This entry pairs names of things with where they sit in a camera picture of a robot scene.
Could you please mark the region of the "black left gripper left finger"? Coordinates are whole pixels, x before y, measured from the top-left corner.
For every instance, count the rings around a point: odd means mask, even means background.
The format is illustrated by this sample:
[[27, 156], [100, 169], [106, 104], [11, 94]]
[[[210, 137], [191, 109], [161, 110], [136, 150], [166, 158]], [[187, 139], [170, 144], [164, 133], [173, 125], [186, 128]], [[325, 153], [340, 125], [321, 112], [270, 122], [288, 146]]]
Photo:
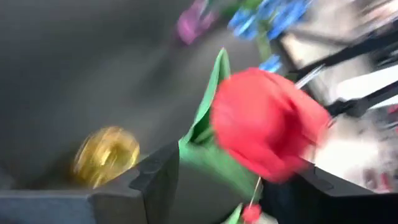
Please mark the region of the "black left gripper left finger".
[[156, 150], [90, 197], [99, 224], [167, 223], [179, 171], [178, 142]]

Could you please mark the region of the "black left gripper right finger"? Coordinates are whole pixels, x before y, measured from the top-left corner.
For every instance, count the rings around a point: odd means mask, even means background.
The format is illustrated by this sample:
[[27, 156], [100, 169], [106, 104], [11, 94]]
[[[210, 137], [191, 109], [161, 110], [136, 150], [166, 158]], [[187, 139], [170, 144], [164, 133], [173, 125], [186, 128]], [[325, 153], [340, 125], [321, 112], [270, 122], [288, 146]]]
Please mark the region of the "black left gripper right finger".
[[262, 180], [262, 211], [280, 224], [397, 224], [397, 194], [376, 194], [311, 165], [288, 181]]

